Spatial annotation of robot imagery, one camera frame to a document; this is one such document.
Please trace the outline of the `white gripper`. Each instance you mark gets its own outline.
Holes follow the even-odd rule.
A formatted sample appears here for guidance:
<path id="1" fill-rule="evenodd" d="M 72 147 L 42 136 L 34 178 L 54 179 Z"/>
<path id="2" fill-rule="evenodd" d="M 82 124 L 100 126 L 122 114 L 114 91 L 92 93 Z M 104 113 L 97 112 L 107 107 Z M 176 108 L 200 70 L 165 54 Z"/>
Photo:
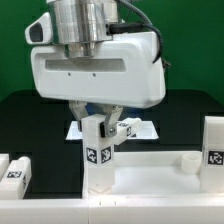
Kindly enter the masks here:
<path id="1" fill-rule="evenodd" d="M 148 108 L 164 98 L 164 70 L 156 53 L 153 32 L 129 33 L 99 43 L 91 58 L 69 59 L 61 46 L 38 46 L 31 51 L 31 64 L 41 96 L 75 100 L 69 108 L 79 131 L 88 116 L 86 102 L 112 104 L 103 106 L 105 120 L 100 123 L 101 136 L 111 138 L 117 134 L 122 106 Z"/>

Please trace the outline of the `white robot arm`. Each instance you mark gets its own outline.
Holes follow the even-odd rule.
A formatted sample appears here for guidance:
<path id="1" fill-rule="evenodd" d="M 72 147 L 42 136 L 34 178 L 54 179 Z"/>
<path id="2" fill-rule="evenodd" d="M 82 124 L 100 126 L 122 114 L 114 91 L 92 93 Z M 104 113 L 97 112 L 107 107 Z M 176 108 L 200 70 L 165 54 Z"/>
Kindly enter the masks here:
<path id="1" fill-rule="evenodd" d="M 34 83 L 46 98 L 68 100 L 81 122 L 88 103 L 104 106 L 105 137 L 116 134 L 125 107 L 148 108 L 165 96 L 162 38 L 148 18 L 127 23 L 126 0 L 46 0 L 49 11 L 25 31 L 34 48 Z"/>

